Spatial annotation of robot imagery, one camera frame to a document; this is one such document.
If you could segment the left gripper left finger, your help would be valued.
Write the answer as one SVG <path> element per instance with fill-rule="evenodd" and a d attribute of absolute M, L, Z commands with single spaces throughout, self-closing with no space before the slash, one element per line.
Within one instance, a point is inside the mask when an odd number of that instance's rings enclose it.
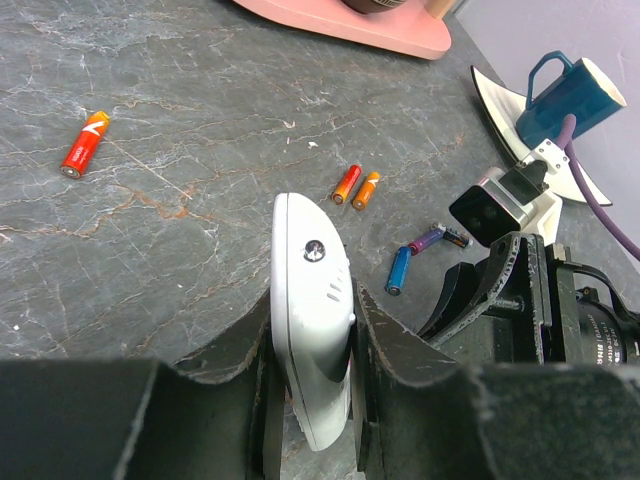
<path fill-rule="evenodd" d="M 267 479 L 273 393 L 269 293 L 231 327 L 183 357 L 192 383 L 185 425 L 189 470 L 204 479 Z"/>

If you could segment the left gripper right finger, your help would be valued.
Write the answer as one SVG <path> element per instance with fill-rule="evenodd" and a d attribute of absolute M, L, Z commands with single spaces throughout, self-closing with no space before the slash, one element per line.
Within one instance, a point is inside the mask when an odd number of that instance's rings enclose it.
<path fill-rule="evenodd" d="M 351 388 L 356 462 L 366 475 L 453 475 L 449 428 L 459 408 L 456 362 L 353 284 Z"/>

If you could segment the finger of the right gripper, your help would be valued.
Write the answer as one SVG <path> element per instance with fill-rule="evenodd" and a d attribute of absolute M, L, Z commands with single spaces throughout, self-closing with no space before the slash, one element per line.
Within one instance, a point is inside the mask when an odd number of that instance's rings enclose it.
<path fill-rule="evenodd" d="M 496 241 L 489 256 L 474 264 L 479 287 L 464 311 L 427 340 L 436 350 L 521 350 L 523 295 L 516 283 L 521 240 L 508 234 Z"/>
<path fill-rule="evenodd" d="M 451 325 L 464 311 L 479 287 L 474 264 L 461 262 L 447 270 L 435 309 L 418 336 L 429 340 Z"/>

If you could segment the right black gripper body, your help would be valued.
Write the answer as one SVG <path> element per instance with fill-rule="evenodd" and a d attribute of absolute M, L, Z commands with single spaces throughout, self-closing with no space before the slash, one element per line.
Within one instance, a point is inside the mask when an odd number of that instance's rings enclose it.
<path fill-rule="evenodd" d="M 523 295 L 521 350 L 449 350 L 463 363 L 636 365 L 639 316 L 600 270 L 538 235 L 521 240 L 515 289 Z"/>

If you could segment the white remote control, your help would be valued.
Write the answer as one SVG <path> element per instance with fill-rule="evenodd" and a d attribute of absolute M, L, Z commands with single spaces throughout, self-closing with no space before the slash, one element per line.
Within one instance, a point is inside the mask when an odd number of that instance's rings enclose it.
<path fill-rule="evenodd" d="M 331 446 L 350 411 L 350 262 L 333 222 L 299 193 L 274 202 L 271 237 L 272 343 L 294 413 L 313 451 Z"/>

